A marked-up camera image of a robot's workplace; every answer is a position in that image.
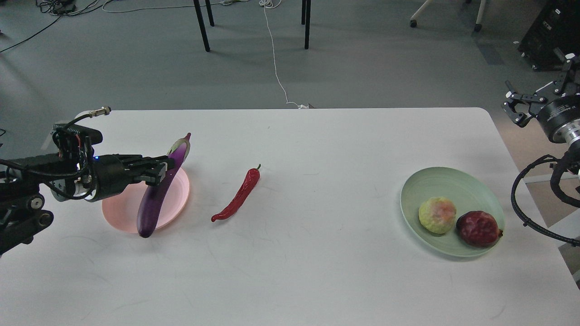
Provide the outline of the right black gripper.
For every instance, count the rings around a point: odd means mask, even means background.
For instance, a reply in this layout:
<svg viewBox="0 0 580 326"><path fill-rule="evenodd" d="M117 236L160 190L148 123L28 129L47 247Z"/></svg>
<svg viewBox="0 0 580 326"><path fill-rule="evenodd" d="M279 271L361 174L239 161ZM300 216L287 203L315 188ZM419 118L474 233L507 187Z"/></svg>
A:
<svg viewBox="0 0 580 326"><path fill-rule="evenodd" d="M560 98L545 105L545 96L522 94L516 91L510 81L505 81L508 92L502 109L520 128L537 118L550 142L573 144L580 136L580 86L575 81L579 56L569 53L564 58L562 69L553 81L553 94Z"/></svg>

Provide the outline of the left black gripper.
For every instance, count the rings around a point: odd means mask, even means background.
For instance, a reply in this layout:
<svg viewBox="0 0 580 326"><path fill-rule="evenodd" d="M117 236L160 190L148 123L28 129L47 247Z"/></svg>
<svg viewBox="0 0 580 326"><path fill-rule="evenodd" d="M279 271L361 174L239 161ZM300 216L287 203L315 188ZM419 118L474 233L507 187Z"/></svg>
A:
<svg viewBox="0 0 580 326"><path fill-rule="evenodd" d="M166 155L143 157L138 154L98 155L92 159L93 190L88 202L104 200L122 193L129 184L145 182L159 186L167 171L175 167L174 158Z"/></svg>

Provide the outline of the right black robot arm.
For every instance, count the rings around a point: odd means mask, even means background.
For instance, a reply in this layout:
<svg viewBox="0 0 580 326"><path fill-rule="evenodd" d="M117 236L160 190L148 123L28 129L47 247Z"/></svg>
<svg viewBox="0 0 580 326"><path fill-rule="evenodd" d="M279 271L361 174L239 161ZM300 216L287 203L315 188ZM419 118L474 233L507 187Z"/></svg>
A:
<svg viewBox="0 0 580 326"><path fill-rule="evenodd" d="M563 203L578 208L578 199L567 195L560 187L564 173L579 175L580 153L580 95L579 83L576 81L579 71L579 56L574 53L563 54L557 48L555 54L562 62L561 72L555 79L545 86L525 94L516 91L509 81L506 86L509 91L501 108L510 120L518 127L524 128L530 120L538 121L549 142L565 143L568 150L561 158L553 155L544 155L527 165L516 177L510 191L510 202L516 215L523 225L530 227L541 235L551 237L572 247L579 246L579 240L568 238L546 229L535 223L520 208L516 200L516 190L524 177L535 167L549 163L552 174L549 179L550 187L557 198Z"/></svg>

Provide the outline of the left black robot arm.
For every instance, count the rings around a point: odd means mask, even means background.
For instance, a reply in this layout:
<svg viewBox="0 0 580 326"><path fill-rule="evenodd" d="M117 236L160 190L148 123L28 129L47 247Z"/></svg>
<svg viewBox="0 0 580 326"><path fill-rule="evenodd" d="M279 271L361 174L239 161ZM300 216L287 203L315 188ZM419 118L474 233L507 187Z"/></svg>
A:
<svg viewBox="0 0 580 326"><path fill-rule="evenodd" d="M167 154L144 157L138 154L96 155L93 146L102 133L78 122L110 114L110 107L89 111L64 124L53 126L54 154L1 160L1 253L48 228L52 212L44 209L40 186L50 188L58 201L96 202L122 193L129 184L144 182L160 187L170 183L170 171L178 169L177 158Z"/></svg>

